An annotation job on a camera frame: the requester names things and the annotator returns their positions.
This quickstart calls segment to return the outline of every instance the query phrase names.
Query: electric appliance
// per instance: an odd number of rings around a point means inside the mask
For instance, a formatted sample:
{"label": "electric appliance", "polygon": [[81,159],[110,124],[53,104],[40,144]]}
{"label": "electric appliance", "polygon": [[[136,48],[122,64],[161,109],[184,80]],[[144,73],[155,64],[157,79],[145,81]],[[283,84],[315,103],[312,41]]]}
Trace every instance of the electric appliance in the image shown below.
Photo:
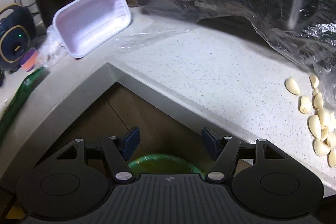
{"label": "electric appliance", "polygon": [[[136,127],[120,138],[76,139],[19,180],[17,196],[28,214],[22,223],[321,223],[313,213],[323,185],[295,159],[265,139],[243,144],[209,128],[202,139],[214,160],[204,180],[133,174],[125,161],[140,141]],[[88,159],[103,160],[107,177]],[[254,164],[234,176],[238,159]]]}
{"label": "electric appliance", "polygon": [[36,37],[36,28],[28,7],[9,5],[0,15],[7,10],[13,12],[0,20],[0,70],[16,71],[31,40]]}

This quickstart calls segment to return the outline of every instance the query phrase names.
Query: green plastic bag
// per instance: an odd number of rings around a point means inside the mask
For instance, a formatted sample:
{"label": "green plastic bag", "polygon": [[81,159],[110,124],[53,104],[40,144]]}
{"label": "green plastic bag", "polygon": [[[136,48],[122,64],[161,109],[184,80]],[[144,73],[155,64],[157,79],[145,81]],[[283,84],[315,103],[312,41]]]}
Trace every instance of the green plastic bag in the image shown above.
{"label": "green plastic bag", "polygon": [[26,102],[34,88],[36,88],[37,85],[41,82],[40,76],[43,70],[43,67],[39,68],[23,80],[13,99],[4,111],[0,120],[0,145],[2,144],[2,141],[19,110]]}
{"label": "green plastic bag", "polygon": [[167,154],[154,154],[138,158],[128,164],[133,174],[204,174],[190,162]]}

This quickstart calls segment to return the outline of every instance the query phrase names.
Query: plastic container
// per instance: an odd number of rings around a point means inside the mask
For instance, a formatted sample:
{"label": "plastic container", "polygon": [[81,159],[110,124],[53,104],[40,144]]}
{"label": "plastic container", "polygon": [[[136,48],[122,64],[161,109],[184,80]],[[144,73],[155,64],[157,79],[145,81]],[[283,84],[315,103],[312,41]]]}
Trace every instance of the plastic container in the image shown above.
{"label": "plastic container", "polygon": [[68,53],[81,58],[131,23],[125,0],[75,0],[56,12],[56,32]]}
{"label": "plastic container", "polygon": [[128,164],[132,173],[141,174],[204,174],[190,162],[167,154],[153,154],[138,158]]}

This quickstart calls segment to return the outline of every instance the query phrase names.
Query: white plastic tray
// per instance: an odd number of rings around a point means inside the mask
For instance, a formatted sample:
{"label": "white plastic tray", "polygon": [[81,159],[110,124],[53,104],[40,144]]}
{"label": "white plastic tray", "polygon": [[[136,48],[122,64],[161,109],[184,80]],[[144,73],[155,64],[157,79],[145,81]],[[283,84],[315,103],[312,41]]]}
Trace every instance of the white plastic tray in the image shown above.
{"label": "white plastic tray", "polygon": [[75,0],[52,20],[68,53],[81,58],[131,23],[125,0]]}

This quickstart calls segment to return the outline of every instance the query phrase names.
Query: speckled quartz countertop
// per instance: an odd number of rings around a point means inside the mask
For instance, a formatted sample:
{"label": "speckled quartz countertop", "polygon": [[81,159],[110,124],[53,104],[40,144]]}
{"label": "speckled quartz countertop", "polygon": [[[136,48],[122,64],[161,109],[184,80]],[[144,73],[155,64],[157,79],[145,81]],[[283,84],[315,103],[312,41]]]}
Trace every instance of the speckled quartz countertop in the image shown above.
{"label": "speckled quartz countertop", "polygon": [[[302,94],[311,95],[308,74],[261,42],[251,30],[241,35],[244,39],[224,32],[235,29],[234,24],[229,29],[221,29],[218,23],[209,28],[211,21],[192,25],[143,15],[139,9],[131,11],[133,22],[127,29],[80,60],[66,56],[31,94],[0,149],[0,176],[13,174],[13,170],[7,172],[9,163],[23,166],[19,163],[25,161],[23,151],[29,146],[39,150],[35,158],[42,156],[82,111],[61,121],[63,126],[53,129],[50,137],[43,133],[50,122],[41,127],[43,121],[61,106],[60,101],[108,63],[247,142],[270,140],[336,189],[336,169],[313,151],[309,115],[298,111],[298,97],[284,86],[285,79],[292,76]],[[55,92],[46,93],[56,83]],[[0,102],[6,96],[8,92],[2,92]],[[46,106],[29,116],[34,105],[42,102]],[[39,137],[44,145],[36,141]],[[30,159],[25,166],[33,162]]]}

